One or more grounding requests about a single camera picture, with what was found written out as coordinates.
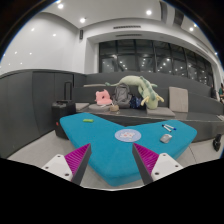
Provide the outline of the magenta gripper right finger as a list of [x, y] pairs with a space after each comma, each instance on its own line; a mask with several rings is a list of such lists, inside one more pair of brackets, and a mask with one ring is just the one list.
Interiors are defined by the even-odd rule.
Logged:
[[159, 155], [154, 151], [141, 146], [137, 143], [132, 145], [132, 154], [140, 172], [142, 181], [145, 185], [153, 181], [152, 170], [158, 160]]

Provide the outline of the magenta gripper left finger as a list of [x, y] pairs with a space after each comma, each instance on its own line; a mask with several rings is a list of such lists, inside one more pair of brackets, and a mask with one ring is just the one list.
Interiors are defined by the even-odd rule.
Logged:
[[91, 154], [91, 144], [86, 144], [65, 156], [65, 160], [73, 175], [72, 182], [76, 185], [81, 184]]

